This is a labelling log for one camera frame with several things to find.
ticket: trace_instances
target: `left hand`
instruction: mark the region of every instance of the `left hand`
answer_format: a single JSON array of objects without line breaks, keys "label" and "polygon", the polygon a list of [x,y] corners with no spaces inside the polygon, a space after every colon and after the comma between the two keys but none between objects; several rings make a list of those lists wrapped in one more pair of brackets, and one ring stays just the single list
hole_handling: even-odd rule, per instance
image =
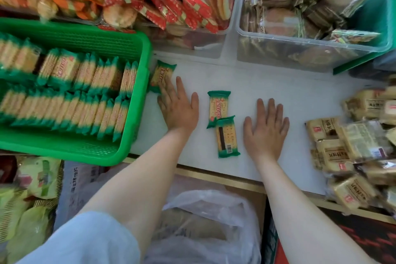
[{"label": "left hand", "polygon": [[168,130],[181,130],[187,136],[195,130],[199,118],[199,99],[194,92],[191,102],[181,81],[181,77],[176,77],[176,88],[172,84],[169,76],[164,78],[164,82],[159,83],[161,95],[157,101],[164,116]]}]

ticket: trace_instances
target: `transparent container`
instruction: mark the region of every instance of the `transparent container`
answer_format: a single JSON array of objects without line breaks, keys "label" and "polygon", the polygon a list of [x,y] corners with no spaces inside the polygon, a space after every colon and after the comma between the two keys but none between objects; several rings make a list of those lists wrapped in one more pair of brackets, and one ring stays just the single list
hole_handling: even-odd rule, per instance
[{"label": "transparent container", "polygon": [[238,1],[234,0],[234,8],[228,27],[214,34],[199,28],[192,30],[188,26],[171,25],[163,31],[152,22],[135,23],[134,29],[144,32],[150,39],[154,51],[172,52],[204,58],[220,58],[226,35],[234,25],[238,15]]},{"label": "transparent container", "polygon": [[393,13],[392,0],[367,0],[365,5],[349,19],[351,29],[381,33],[377,39],[365,45],[243,31],[240,27],[243,2],[239,5],[236,18],[239,61],[329,72],[335,67],[371,52],[388,51],[392,46],[392,16],[396,14]]}]

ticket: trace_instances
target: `green bin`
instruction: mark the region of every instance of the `green bin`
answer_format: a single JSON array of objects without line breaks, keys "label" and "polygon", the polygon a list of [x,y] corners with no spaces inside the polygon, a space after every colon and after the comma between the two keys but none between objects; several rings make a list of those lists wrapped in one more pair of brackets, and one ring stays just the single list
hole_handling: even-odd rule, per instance
[{"label": "green bin", "polygon": [[[64,48],[73,52],[96,52],[103,58],[119,56],[123,60],[139,62],[136,82],[121,141],[103,141],[95,136],[43,130],[34,127],[0,125],[0,149],[49,156],[63,160],[116,165],[128,155],[136,140],[149,81],[149,62],[152,47],[141,32],[121,33],[97,27],[67,23],[0,18],[0,31],[19,38],[29,37],[45,48]],[[6,88],[0,81],[0,100]]]}]

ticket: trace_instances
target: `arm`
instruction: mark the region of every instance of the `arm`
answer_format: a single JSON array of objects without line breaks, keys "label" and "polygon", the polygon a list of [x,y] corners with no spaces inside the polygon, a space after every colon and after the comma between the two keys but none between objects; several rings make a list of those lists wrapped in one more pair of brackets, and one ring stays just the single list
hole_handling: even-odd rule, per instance
[{"label": "arm", "polygon": [[109,180],[82,208],[113,216],[135,236],[146,253],[175,173],[177,161],[198,123],[198,95],[188,100],[180,77],[177,92],[171,80],[160,85],[158,97],[169,131],[133,165]]},{"label": "arm", "polygon": [[257,101],[257,125],[244,123],[244,144],[263,178],[276,229],[293,264],[372,264],[368,255],[310,202],[277,163],[289,129],[283,106]]}]

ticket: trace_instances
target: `finger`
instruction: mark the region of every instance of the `finger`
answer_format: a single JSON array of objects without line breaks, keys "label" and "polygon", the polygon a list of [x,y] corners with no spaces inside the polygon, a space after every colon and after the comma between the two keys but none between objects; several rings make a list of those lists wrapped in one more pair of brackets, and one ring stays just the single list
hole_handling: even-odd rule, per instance
[{"label": "finger", "polygon": [[275,116],[276,116],[275,100],[271,98],[268,101],[267,125],[272,126],[275,124]]},{"label": "finger", "polygon": [[162,98],[162,102],[165,105],[165,107],[170,107],[171,105],[171,98],[168,95],[168,92],[166,92],[165,86],[163,82],[159,82],[158,86],[160,87],[160,91],[161,91],[161,98]]},{"label": "finger", "polygon": [[282,128],[280,130],[280,134],[281,134],[282,137],[285,138],[287,136],[288,131],[289,131],[289,127],[290,127],[290,120],[289,120],[289,118],[286,117],[283,120]]},{"label": "finger", "polygon": [[163,103],[163,101],[162,101],[161,95],[158,95],[158,97],[157,97],[157,102],[158,102],[158,105],[160,106],[162,115],[165,115],[166,106],[164,105],[164,103]]},{"label": "finger", "polygon": [[179,97],[177,97],[175,87],[173,86],[171,77],[169,75],[165,77],[165,88],[172,101],[179,99]]},{"label": "finger", "polygon": [[251,123],[251,118],[248,116],[244,121],[244,139],[253,136],[253,126]]},{"label": "finger", "polygon": [[265,106],[261,98],[257,100],[257,126],[264,126],[266,124]]},{"label": "finger", "polygon": [[279,104],[276,107],[275,128],[280,131],[283,123],[283,105]]},{"label": "finger", "polygon": [[191,95],[191,108],[193,110],[197,110],[197,111],[199,110],[199,97],[197,92],[194,92]]},{"label": "finger", "polygon": [[176,77],[176,89],[177,89],[177,96],[180,99],[187,99],[186,90],[184,89],[183,81],[181,81],[181,77]]}]

